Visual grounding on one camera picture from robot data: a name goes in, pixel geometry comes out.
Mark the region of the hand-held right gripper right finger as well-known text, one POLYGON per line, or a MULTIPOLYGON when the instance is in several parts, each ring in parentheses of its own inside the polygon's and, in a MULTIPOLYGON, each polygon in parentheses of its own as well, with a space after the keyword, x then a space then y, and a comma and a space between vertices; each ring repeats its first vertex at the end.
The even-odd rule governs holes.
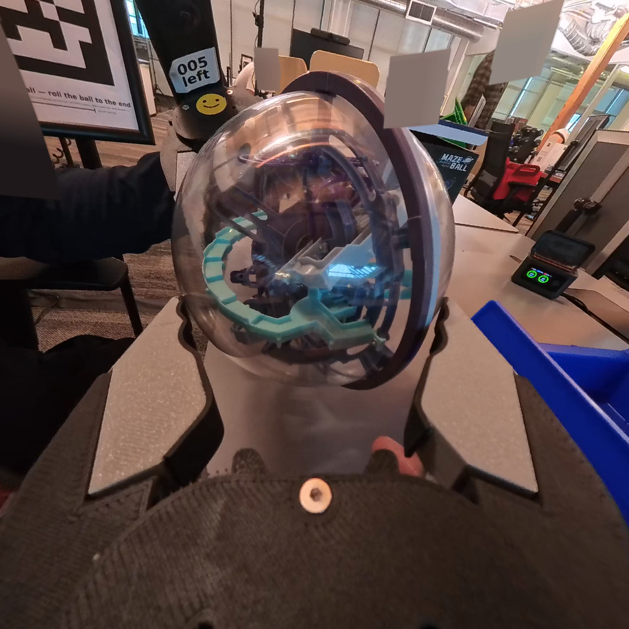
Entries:
POLYGON ((537 494, 515 372, 456 302, 444 299, 405 426, 438 484, 471 477, 521 495, 537 494))

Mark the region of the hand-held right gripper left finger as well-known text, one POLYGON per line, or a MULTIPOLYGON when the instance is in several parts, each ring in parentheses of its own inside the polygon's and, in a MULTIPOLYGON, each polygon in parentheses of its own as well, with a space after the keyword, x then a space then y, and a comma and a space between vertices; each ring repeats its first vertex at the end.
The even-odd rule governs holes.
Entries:
POLYGON ((196 481, 224 427, 181 299, 163 307, 110 374, 89 495, 150 476, 196 481))

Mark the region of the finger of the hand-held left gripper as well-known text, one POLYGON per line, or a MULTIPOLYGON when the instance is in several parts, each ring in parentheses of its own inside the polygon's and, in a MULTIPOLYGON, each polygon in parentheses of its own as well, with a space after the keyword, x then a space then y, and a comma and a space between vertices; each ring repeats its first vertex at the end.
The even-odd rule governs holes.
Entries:
POLYGON ((185 152, 185 143, 175 131, 167 132, 161 144, 161 167, 169 189, 176 191, 177 154, 185 152))

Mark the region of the clear plastic maze ball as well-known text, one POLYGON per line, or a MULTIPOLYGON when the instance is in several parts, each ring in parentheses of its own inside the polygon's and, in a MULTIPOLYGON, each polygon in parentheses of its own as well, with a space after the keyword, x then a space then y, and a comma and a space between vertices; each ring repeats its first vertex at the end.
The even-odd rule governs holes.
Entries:
POLYGON ((177 194, 172 254, 209 342, 252 373, 374 389, 444 305, 452 203, 413 133, 347 74, 307 72, 228 120, 177 194))

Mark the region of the person's left forearm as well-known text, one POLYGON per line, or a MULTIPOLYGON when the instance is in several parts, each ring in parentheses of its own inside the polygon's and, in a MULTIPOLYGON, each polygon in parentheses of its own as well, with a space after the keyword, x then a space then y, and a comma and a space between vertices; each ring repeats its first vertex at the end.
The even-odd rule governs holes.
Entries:
POLYGON ((61 170, 57 179, 58 200, 1 196, 1 258, 99 260, 170 239, 175 199, 160 153, 132 167, 61 170))

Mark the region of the person's right hand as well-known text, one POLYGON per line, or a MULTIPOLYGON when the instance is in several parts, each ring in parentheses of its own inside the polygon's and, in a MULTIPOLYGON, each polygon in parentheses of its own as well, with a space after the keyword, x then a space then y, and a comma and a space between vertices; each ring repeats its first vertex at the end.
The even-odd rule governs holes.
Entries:
POLYGON ((419 456, 414 453, 407 457, 403 445, 389 436, 379 436, 373 441, 372 452, 375 453, 380 450, 389 451, 396 457, 400 474, 412 477, 426 477, 426 470, 419 456))

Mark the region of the framed marker sign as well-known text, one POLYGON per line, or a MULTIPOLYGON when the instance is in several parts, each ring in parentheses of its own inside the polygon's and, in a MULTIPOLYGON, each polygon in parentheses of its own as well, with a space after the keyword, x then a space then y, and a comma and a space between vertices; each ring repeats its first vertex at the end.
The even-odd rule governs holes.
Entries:
POLYGON ((2 1, 42 133, 154 145, 125 1, 2 1))

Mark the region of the person's dark trousers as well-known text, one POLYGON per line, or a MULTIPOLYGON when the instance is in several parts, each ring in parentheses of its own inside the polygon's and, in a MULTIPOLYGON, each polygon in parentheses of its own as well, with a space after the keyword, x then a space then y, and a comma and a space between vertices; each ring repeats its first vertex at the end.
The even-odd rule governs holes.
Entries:
POLYGON ((1 341, 1 503, 46 449, 94 381, 134 342, 74 336, 45 352, 1 341))

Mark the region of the blue plastic bin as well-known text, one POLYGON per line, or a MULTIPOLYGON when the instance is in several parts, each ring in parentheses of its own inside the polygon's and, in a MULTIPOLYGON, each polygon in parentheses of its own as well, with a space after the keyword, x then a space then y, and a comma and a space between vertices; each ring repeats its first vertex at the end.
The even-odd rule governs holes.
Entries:
POLYGON ((536 342, 496 301, 471 320, 553 411, 628 522, 628 350, 536 342))

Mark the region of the dark charger with green lights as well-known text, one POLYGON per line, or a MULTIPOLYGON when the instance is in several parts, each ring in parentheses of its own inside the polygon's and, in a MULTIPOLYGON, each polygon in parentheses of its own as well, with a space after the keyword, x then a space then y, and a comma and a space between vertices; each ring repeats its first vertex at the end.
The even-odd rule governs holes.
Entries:
POLYGON ((578 278, 595 245, 557 230, 544 232, 511 277, 512 283, 554 300, 578 278))

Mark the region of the red office chair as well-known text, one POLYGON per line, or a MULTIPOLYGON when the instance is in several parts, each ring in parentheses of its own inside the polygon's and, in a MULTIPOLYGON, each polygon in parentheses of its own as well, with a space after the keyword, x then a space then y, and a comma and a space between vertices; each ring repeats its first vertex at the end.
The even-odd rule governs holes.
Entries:
POLYGON ((542 178, 539 166, 511 162, 500 167, 482 168, 472 180, 465 196, 499 219, 517 211, 526 213, 542 178))

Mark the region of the dark cardboard toy box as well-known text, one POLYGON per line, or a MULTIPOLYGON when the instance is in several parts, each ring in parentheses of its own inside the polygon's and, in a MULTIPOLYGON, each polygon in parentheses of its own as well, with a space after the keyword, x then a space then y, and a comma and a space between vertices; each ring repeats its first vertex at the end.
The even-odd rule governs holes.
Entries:
POLYGON ((489 133, 447 120, 409 130, 431 156, 454 202, 478 159, 478 154, 467 146, 484 145, 489 133))

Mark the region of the grey office partition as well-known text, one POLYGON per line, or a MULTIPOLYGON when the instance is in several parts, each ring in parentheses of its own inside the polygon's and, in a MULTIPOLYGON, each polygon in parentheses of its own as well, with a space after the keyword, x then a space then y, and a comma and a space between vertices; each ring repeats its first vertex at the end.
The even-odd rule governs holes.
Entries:
POLYGON ((628 256, 628 130, 599 130, 526 232, 559 230, 594 245, 584 270, 600 279, 628 256))

